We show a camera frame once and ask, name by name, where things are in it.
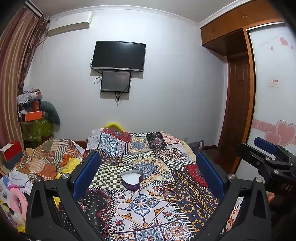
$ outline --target wall-mounted air conditioner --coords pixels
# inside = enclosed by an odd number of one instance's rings
[[[69,31],[87,29],[91,25],[92,18],[92,11],[89,11],[50,19],[48,37]]]

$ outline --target wall-mounted tv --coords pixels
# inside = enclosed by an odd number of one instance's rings
[[[143,71],[146,44],[97,41],[92,69]]]

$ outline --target heart sticker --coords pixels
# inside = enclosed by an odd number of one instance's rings
[[[273,134],[272,131],[265,132],[264,139],[275,145],[279,145],[281,143],[280,134],[278,133]]]
[[[276,133],[280,134],[281,146],[290,144],[296,138],[296,126],[294,124],[287,125],[283,120],[276,124]]]

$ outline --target power cord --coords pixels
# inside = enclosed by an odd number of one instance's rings
[[[102,76],[99,76],[97,78],[94,79],[94,84],[97,85],[98,83],[100,83],[100,81],[102,80]]]
[[[118,105],[118,103],[119,103],[119,98],[120,98],[120,96],[124,93],[124,91],[127,89],[127,87],[129,87],[129,85],[130,85],[130,84],[128,84],[128,85],[126,86],[126,88],[125,88],[122,92],[115,92],[115,97],[116,97],[116,99],[117,99],[117,105]]]
[[[91,58],[91,62],[90,62],[90,64],[89,64],[90,68],[91,68],[91,66],[92,66],[92,59],[93,59],[93,57]],[[101,76],[99,76],[99,77],[97,77],[97,78],[94,79],[94,84],[97,85],[97,84],[100,83],[100,81],[102,80],[102,75],[103,75],[103,73],[97,71],[96,69],[94,69],[94,70],[95,70],[96,72],[98,72],[99,74],[101,74]]]

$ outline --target pink cloth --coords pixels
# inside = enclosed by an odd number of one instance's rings
[[[27,213],[27,207],[28,207],[28,201],[26,199],[26,197],[24,196],[24,194],[15,187],[12,187],[10,189],[10,208],[21,214],[23,219],[26,220],[26,213]]]

